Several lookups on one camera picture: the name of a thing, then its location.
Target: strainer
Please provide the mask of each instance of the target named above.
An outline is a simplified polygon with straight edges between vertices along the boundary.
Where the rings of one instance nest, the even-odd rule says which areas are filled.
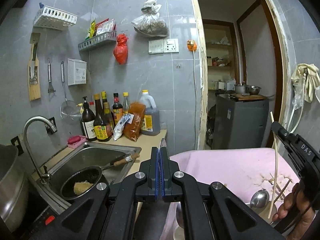
[[[64,91],[64,101],[60,107],[61,118],[69,124],[78,124],[81,119],[80,107],[74,101],[67,100],[66,85],[64,81],[64,62],[61,62],[61,80]]]

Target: plastic jug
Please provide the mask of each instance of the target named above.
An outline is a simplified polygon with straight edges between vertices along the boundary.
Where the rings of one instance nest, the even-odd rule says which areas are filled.
[[[160,114],[156,103],[148,90],[142,90],[139,102],[146,106],[146,112],[142,121],[140,132],[145,135],[157,135],[160,133]]]

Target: sink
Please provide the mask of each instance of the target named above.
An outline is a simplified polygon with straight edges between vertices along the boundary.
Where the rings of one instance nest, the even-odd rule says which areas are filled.
[[[140,151],[141,148],[139,147],[85,142],[48,170],[48,173],[52,176],[49,183],[43,185],[38,179],[37,184],[59,206],[70,206],[68,202],[61,198],[60,189],[71,175],[83,168],[90,166],[102,167],[117,157],[140,153]],[[109,184],[119,183],[128,174],[132,165],[133,162],[121,164],[104,170],[102,174]]]

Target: orange plug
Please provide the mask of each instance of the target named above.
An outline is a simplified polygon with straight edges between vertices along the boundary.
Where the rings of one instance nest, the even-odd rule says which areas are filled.
[[[189,51],[196,51],[197,50],[197,44],[194,40],[188,40],[187,46]]]

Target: cutting board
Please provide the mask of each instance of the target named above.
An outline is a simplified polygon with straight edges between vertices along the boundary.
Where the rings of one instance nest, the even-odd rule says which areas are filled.
[[[28,89],[29,89],[29,101],[38,99],[41,97],[40,94],[40,75],[39,75],[39,60],[38,57],[36,56],[35,60],[35,69],[37,68],[37,83],[36,84],[30,84],[30,67],[32,64],[32,57],[33,57],[33,48],[34,44],[31,45],[31,56],[28,62]]]
[[[243,96],[242,94],[232,94],[231,96],[235,97],[237,101],[252,101],[252,100],[265,100],[266,99],[266,97],[263,95]]]

